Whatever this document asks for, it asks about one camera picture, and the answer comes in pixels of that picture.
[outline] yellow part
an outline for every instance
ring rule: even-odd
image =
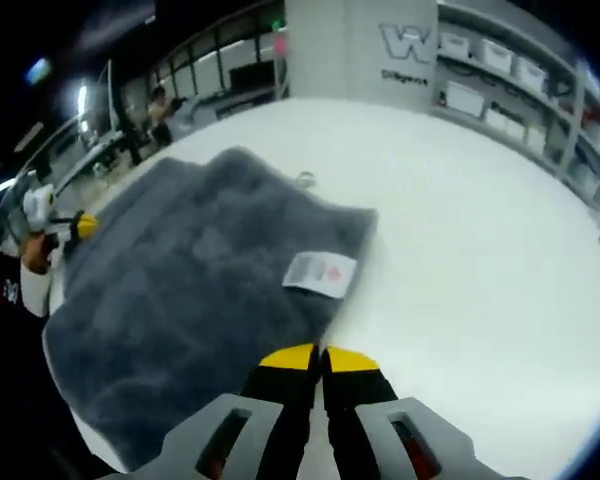
[[[277,352],[265,357],[261,362],[261,367],[289,368],[292,370],[307,370],[309,368],[309,359],[313,345],[307,343],[296,347],[283,348]]]
[[[93,215],[83,213],[78,220],[78,238],[84,240],[89,238],[98,228],[98,221]]]
[[[327,351],[329,352],[333,373],[380,369],[376,362],[361,353],[343,350],[338,347],[327,347]]]

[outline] person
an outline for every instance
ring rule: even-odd
[[[151,133],[160,147],[166,147],[173,142],[171,131],[165,123],[166,119],[173,115],[173,111],[172,101],[167,97],[164,87],[154,88],[148,113],[151,120]]]
[[[51,248],[41,233],[24,242],[19,258],[0,251],[0,459],[12,460],[0,471],[97,478],[114,470],[85,445],[42,347]]]

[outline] window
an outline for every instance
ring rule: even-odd
[[[237,19],[231,19],[220,25],[219,36],[220,45],[225,46],[234,43],[237,40],[253,37],[255,33],[255,23],[249,13]]]
[[[193,58],[198,60],[200,57],[207,55],[209,52],[215,50],[215,41],[213,39],[213,32],[207,32],[198,37],[192,45]]]
[[[150,90],[153,90],[154,88],[156,88],[158,86],[159,80],[158,77],[156,77],[156,72],[155,71],[151,71],[149,72],[149,88]]]
[[[284,2],[274,2],[263,5],[259,15],[259,26],[270,28],[273,22],[284,20]]]
[[[222,76],[227,89],[231,88],[230,72],[234,68],[256,62],[256,42],[252,39],[238,40],[220,49]]]
[[[175,73],[176,87],[180,97],[190,97],[195,95],[193,88],[193,78],[191,78],[191,69],[185,65]]]
[[[273,60],[273,38],[275,34],[265,33],[260,37],[260,60],[263,62]]]
[[[203,97],[222,90],[218,72],[218,55],[211,52],[193,63],[198,83],[198,95]]]
[[[171,75],[171,67],[169,67],[169,60],[165,60],[158,66],[158,74],[160,75],[160,81]]]
[[[142,120],[146,115],[149,98],[145,79],[140,77],[130,81],[124,87],[125,105],[129,118],[134,122]]]
[[[173,86],[173,77],[171,75],[160,80],[160,85],[162,85],[164,87],[165,92],[167,92],[167,97],[175,97],[176,96],[176,91]]]
[[[218,52],[213,32],[207,32],[193,42],[193,68],[196,72],[198,95],[207,96],[222,90],[218,72]]]
[[[174,70],[178,70],[185,65],[189,64],[189,52],[187,52],[187,47],[185,46],[181,50],[178,50],[173,55],[173,68]]]

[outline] gray gripper housing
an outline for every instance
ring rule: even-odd
[[[360,405],[356,413],[365,429],[381,480],[417,480],[394,423],[402,424],[437,466],[436,480],[526,480],[504,477],[480,463],[471,438],[415,398]]]
[[[107,475],[101,480],[208,480],[196,466],[230,415],[237,415],[245,423],[226,459],[222,480],[255,480],[280,412],[282,405],[276,403],[221,395],[171,430],[154,460],[133,473]],[[381,480],[417,480],[395,423],[406,427],[436,465],[436,480],[527,480],[504,477],[480,463],[471,438],[415,398],[360,405],[356,413],[373,449]]]

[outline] white wall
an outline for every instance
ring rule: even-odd
[[[206,96],[222,90],[217,53],[212,52],[193,62],[198,83],[198,95]]]
[[[275,34],[272,33],[265,33],[264,35],[262,35],[260,37],[260,59],[263,62],[267,62],[270,60],[273,60],[274,58],[274,54],[273,54],[273,39],[275,37]]]
[[[220,56],[222,57],[224,85],[226,88],[231,88],[229,72],[234,68],[256,63],[256,42],[253,39],[239,40],[223,47],[220,50]]]
[[[181,69],[176,70],[175,82],[176,86],[178,87],[178,95],[180,97],[191,97],[195,95],[193,78],[191,76],[191,68],[189,65],[185,65]]]
[[[146,106],[149,103],[145,77],[138,77],[127,83],[123,88],[123,96],[131,121],[136,123],[141,122],[146,114]]]
[[[287,0],[286,7],[293,96],[430,109],[437,48],[435,2]],[[421,36],[412,40],[415,28]],[[396,81],[383,72],[420,82]]]

